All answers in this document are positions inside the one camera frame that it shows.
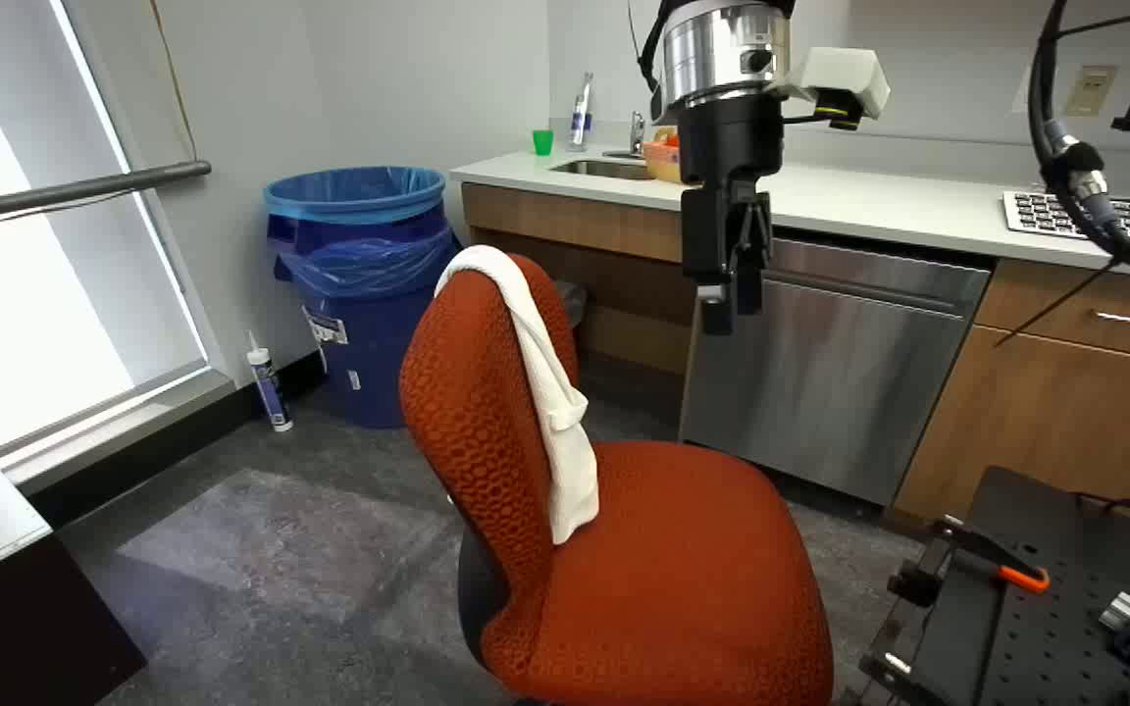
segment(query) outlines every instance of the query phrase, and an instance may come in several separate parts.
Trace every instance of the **chair seat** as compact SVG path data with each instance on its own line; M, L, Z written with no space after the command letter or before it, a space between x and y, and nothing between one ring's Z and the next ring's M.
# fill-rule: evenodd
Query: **chair seat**
M555 555L519 691L546 702L829 702L802 532L763 471L683 442L598 442L601 518Z

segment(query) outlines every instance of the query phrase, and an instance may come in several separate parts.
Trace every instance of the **cabinet door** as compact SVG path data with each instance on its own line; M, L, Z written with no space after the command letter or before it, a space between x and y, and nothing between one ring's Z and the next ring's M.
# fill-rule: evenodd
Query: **cabinet door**
M899 513L965 513L984 466L1130 497L1130 352L976 325L899 496Z

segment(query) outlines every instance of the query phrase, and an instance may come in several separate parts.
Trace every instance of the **office chair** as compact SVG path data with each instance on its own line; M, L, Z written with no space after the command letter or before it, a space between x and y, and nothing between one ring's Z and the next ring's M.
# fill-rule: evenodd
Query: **office chair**
M519 268L578 381L564 302L543 268ZM750 463L688 442L598 442L601 518L550 542L550 463L487 275L461 272L429 306L399 406L467 521L461 621L505 691L561 706L832 700L802 532Z

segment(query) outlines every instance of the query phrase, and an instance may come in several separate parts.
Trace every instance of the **chair backrest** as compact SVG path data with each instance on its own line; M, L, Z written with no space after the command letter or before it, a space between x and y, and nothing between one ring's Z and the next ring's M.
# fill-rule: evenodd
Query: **chair backrest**
M578 352L550 275L519 258L564 373ZM550 461L522 369L513 322L487 275L461 272L415 325L399 369L412 441L496 555L510 599L487 625L502 650L533 650L550 542Z

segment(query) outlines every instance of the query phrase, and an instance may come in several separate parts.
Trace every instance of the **wooden cabinet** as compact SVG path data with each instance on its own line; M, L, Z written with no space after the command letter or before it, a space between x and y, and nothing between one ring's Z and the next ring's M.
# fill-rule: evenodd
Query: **wooden cabinet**
M1010 325L1067 291L1060 268L1002 268L899 496L899 513L963 513L984 466L1130 497L1130 279L1086 291L1037 335Z
M462 185L484 242L522 253L590 291L582 349L683 381L693 291L680 212Z

